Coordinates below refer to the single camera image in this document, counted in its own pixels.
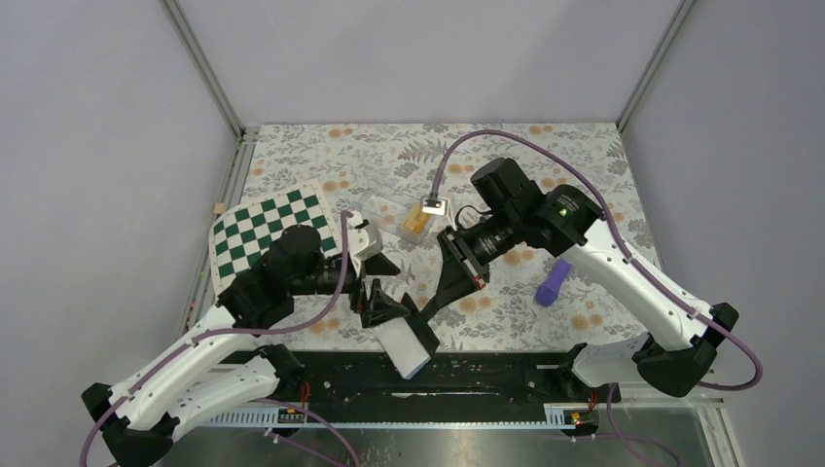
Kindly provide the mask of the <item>black leather card holder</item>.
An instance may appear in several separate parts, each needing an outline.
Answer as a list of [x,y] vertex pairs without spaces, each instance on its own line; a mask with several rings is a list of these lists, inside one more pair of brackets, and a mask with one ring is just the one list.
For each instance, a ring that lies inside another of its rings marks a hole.
[[402,347],[410,355],[426,356],[427,359],[431,359],[440,344],[439,339],[408,293],[402,296],[401,305],[410,312],[404,318]]

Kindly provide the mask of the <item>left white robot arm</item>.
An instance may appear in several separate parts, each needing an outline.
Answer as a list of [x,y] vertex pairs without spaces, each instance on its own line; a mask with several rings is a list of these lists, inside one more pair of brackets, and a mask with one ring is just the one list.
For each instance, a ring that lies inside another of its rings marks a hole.
[[247,402],[308,395],[297,357],[260,338],[297,331],[276,325],[294,312],[298,296],[326,295],[335,303],[347,294],[352,310],[361,311],[365,276],[400,272],[368,221],[344,216],[341,233],[345,251],[325,257],[317,229],[286,229],[152,363],[117,384],[97,382],[83,392],[93,432],[118,465],[152,466],[189,431]]

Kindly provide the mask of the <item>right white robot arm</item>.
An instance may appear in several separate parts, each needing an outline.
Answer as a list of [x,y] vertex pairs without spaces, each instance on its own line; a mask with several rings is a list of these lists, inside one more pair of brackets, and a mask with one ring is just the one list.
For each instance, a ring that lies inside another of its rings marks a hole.
[[482,290],[489,264],[519,244],[545,250],[586,274],[618,300],[646,331],[609,344],[575,345],[557,378],[567,399],[581,401],[609,383],[644,381],[672,397],[699,385],[733,328],[737,311],[698,299],[614,236],[607,215],[570,185],[544,193],[516,161],[498,158],[471,178],[490,211],[470,228],[447,227],[437,239],[443,265],[433,298],[420,315]]

